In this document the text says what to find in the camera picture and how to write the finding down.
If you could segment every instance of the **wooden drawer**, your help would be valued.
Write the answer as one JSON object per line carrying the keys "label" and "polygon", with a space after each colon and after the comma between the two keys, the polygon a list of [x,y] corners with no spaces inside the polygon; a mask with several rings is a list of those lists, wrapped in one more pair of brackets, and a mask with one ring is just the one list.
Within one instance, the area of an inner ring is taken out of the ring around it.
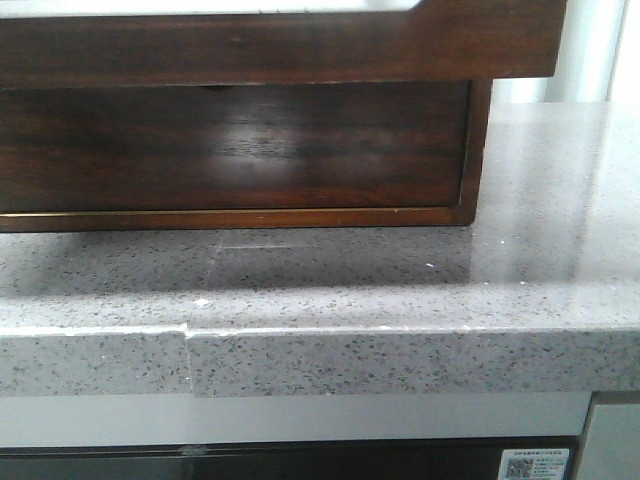
{"label": "wooden drawer", "polygon": [[553,73],[565,0],[378,13],[0,20],[0,88],[463,80]]}
{"label": "wooden drawer", "polygon": [[468,224],[564,9],[0,19],[0,231]]}
{"label": "wooden drawer", "polygon": [[0,228],[468,223],[488,97],[469,81],[4,92]]}

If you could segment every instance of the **qr code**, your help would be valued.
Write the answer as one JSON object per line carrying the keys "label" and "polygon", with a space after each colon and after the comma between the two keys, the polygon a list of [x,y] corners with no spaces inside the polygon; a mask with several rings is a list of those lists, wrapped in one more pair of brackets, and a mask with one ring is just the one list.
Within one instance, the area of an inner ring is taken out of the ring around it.
{"label": "qr code", "polygon": [[533,462],[533,458],[510,458],[509,463],[507,463],[506,480],[531,478]]}

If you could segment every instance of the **sticker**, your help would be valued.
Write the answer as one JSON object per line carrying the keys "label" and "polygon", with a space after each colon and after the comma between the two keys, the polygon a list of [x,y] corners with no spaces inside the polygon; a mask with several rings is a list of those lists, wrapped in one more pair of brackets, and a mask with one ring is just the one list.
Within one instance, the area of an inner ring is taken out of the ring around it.
{"label": "sticker", "polygon": [[498,480],[563,480],[568,448],[504,450]]}

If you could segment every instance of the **speckled countertop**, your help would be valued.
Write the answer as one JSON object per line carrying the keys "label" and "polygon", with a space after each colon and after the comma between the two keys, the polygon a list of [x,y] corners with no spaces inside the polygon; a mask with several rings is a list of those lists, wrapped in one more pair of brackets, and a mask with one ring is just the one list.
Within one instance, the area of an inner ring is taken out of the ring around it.
{"label": "speckled countertop", "polygon": [[0,235],[0,395],[640,390],[640,108],[494,107],[471,227]]}

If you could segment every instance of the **dark wood panel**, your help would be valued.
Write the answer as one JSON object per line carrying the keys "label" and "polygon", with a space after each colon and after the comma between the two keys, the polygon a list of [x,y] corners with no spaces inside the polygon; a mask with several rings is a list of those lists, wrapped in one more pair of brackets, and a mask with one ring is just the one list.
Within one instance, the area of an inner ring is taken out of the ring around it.
{"label": "dark wood panel", "polygon": [[566,0],[407,12],[0,20],[0,88],[548,76]]}
{"label": "dark wood panel", "polygon": [[0,94],[0,211],[454,206],[469,82]]}
{"label": "dark wood panel", "polygon": [[465,158],[460,179],[459,203],[462,208],[458,212],[458,221],[464,224],[472,223],[476,216],[492,86],[492,80],[471,82]]}

